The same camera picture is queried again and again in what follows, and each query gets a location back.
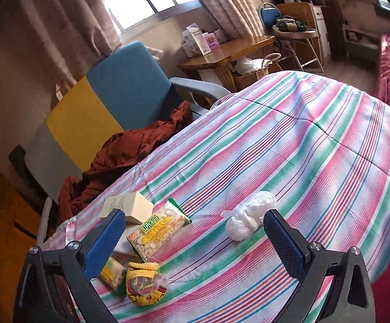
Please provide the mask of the blue folding chair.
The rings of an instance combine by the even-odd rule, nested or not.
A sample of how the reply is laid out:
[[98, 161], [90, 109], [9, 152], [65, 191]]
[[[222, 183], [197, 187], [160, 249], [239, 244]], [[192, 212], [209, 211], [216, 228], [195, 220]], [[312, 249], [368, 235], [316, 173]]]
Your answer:
[[270, 2], [263, 2], [258, 8], [259, 18], [264, 27], [265, 34], [272, 33], [272, 27], [276, 23], [276, 18], [281, 16], [280, 10]]

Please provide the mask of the yellow knitted sock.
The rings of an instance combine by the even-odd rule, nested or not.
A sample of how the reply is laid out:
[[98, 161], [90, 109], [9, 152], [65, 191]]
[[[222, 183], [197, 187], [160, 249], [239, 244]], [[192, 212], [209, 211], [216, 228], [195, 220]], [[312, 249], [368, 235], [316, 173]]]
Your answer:
[[167, 280], [159, 273], [156, 262], [129, 262], [126, 272], [126, 294], [137, 306], [158, 303], [167, 292]]

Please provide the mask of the wooden side desk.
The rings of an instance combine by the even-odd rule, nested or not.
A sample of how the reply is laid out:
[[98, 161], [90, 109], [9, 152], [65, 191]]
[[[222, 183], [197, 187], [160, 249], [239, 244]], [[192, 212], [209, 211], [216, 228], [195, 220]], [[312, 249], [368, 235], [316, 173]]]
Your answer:
[[272, 45], [274, 36], [243, 37], [225, 42], [206, 55], [198, 55], [185, 60], [177, 67], [188, 77], [194, 78], [199, 70], [212, 69], [222, 85], [232, 93], [237, 92], [234, 77], [228, 65], [242, 56]]

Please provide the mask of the white cotton balls bag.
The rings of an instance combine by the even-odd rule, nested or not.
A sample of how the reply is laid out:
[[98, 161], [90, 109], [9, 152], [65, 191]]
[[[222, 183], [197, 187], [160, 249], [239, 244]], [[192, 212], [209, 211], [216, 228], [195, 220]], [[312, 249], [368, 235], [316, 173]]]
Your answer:
[[247, 239], [259, 229], [265, 213], [276, 206], [276, 197], [271, 192], [252, 193], [232, 210], [221, 213], [221, 217], [227, 220], [225, 225], [227, 236], [233, 241]]

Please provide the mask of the striped pink green tablecloth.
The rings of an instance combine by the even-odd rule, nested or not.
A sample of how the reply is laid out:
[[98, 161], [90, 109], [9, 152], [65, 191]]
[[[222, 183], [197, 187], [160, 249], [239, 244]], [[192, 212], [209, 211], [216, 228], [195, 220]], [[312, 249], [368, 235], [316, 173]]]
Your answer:
[[278, 72], [212, 109], [125, 172], [77, 215], [75, 237], [107, 197], [138, 191], [189, 215], [154, 256], [163, 300], [138, 307], [99, 280], [119, 322], [271, 322], [294, 291], [263, 230], [241, 242], [222, 214], [265, 190], [290, 226], [327, 249], [361, 249], [378, 322], [390, 322], [390, 106], [350, 85]]

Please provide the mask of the white cardboard box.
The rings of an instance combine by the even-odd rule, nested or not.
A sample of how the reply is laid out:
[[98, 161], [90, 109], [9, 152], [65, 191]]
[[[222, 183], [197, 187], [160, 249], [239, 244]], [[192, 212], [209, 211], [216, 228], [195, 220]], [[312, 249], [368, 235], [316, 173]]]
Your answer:
[[105, 199], [100, 217], [107, 217], [113, 209], [121, 210], [125, 214], [128, 224], [140, 225], [152, 216], [153, 203], [140, 192], [127, 192], [111, 196]]

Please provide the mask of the white product boxes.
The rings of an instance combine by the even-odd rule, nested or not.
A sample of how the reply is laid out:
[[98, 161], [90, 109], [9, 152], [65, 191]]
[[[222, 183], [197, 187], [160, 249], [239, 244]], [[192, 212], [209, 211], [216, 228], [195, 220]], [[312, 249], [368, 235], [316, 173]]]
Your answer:
[[195, 23], [187, 26], [182, 35], [182, 46], [189, 58], [207, 55], [227, 41], [227, 36], [222, 29], [206, 32], [201, 30]]

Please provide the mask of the rust red jacket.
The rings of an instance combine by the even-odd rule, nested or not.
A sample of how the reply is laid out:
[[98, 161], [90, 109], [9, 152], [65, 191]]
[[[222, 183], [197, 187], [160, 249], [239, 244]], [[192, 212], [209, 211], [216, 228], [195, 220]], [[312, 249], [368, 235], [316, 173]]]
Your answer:
[[58, 198], [57, 223], [85, 209], [125, 172], [194, 121], [189, 102], [182, 102], [166, 120], [112, 135], [82, 177], [68, 176]]

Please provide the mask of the pink patterned curtain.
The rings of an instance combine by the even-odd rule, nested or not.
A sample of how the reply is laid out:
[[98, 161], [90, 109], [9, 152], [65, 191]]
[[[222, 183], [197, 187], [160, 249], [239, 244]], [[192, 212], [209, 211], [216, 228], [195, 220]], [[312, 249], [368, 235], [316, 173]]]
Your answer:
[[232, 39], [260, 37], [264, 27], [252, 0], [200, 0]]

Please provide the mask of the large cracker snack packet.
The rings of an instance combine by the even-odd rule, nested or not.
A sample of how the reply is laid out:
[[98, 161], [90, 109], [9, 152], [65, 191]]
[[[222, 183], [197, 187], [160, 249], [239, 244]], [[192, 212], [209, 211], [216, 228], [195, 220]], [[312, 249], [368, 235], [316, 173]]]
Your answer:
[[142, 261], [148, 262], [191, 218], [169, 198], [147, 221], [126, 238]]

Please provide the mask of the small cracker snack packet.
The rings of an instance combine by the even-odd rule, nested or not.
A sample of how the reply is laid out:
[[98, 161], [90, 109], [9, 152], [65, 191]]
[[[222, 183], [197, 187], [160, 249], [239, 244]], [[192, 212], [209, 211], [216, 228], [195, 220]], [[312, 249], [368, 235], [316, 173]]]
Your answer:
[[122, 286], [125, 276], [125, 267], [113, 257], [108, 258], [100, 272], [100, 278], [114, 290], [118, 290]]

